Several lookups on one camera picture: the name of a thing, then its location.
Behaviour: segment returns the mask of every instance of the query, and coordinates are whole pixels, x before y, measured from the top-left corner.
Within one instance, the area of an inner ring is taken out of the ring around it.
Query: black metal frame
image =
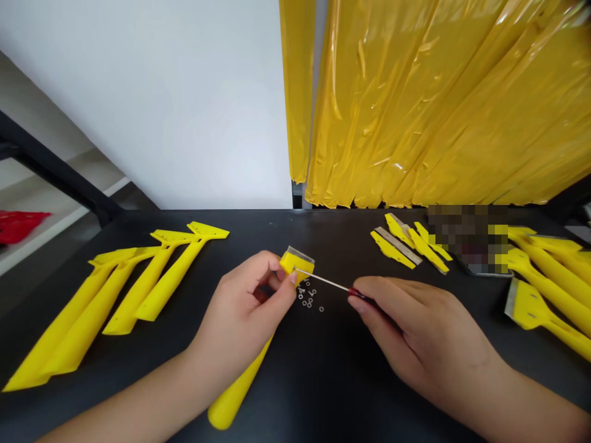
[[[123,211],[114,200],[0,111],[0,161],[7,158],[14,158],[88,208],[96,214],[102,228]]]

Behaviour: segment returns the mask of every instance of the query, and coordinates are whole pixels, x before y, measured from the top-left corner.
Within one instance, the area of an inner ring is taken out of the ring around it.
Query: yellow plastic curtain
[[[312,126],[312,68],[316,0],[279,0],[289,173],[306,181]]]
[[[591,172],[589,14],[561,0],[331,0],[306,200],[547,202]]]

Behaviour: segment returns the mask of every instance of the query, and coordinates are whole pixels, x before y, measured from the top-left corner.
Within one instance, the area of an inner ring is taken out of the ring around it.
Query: red object
[[[0,210],[0,244],[15,244],[27,237],[49,212],[21,212]]]

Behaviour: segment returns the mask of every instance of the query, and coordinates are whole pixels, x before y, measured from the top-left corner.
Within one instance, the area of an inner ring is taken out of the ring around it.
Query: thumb
[[[281,282],[279,289],[262,305],[254,310],[252,315],[261,325],[269,325],[273,330],[279,326],[291,305],[296,300],[297,273],[291,273]]]
[[[359,297],[351,296],[347,301],[359,313],[361,320],[368,327],[388,363],[399,377],[404,378],[403,374],[407,374],[413,366],[420,364],[404,337],[377,309]]]

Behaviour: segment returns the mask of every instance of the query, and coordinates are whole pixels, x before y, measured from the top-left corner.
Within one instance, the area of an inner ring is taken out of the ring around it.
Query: red screwdriver handle
[[[384,310],[382,308],[380,308],[380,306],[378,306],[378,304],[376,303],[376,301],[373,298],[369,298],[369,297],[363,295],[361,292],[356,290],[354,287],[349,288],[349,295],[353,295],[354,297],[359,297],[360,299],[362,299],[366,303],[369,303],[370,305],[372,305],[375,309],[380,311],[386,317],[390,317],[388,314],[386,314],[384,312]]]

